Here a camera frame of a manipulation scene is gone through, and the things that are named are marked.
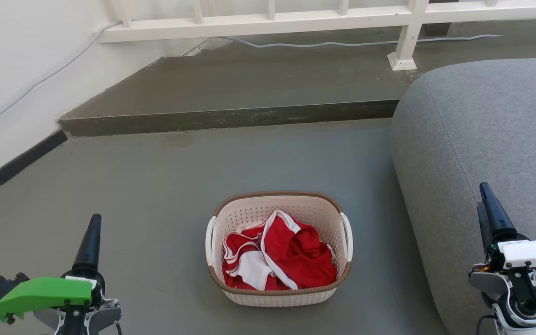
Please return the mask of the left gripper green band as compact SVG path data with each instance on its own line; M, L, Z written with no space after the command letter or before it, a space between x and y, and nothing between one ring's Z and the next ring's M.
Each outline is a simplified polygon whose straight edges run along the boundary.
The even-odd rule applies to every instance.
M41 276L19 283L0 299L0 320L12 324L16 317L33 312L56 335L97 335L117 324L121 305L105 297L104 278L97 272L101 228L102 216L93 214L72 271L60 278Z

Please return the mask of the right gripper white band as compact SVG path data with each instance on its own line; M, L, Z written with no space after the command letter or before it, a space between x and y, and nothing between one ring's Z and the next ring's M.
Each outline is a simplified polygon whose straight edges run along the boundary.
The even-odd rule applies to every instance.
M486 182L479 184L477 203L485 262L475 264L469 284L482 293L490 313L486 319L498 335L536 335L536 241L517 233L499 199Z

